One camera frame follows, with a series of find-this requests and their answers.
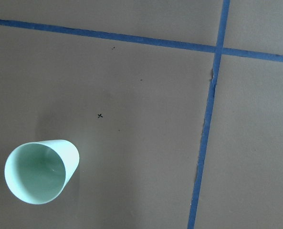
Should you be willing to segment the green plastic cup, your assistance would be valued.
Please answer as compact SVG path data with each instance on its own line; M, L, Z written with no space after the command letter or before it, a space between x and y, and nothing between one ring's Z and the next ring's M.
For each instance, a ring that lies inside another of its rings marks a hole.
M4 177L12 194L33 205L56 199L78 168L80 156L67 140L29 142L8 156Z

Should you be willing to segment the brown paper table mat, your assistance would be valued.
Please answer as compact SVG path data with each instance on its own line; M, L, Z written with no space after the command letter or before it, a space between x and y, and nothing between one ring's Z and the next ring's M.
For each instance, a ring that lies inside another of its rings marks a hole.
M51 139L79 166L25 203ZM283 0L0 0L0 229L283 229Z

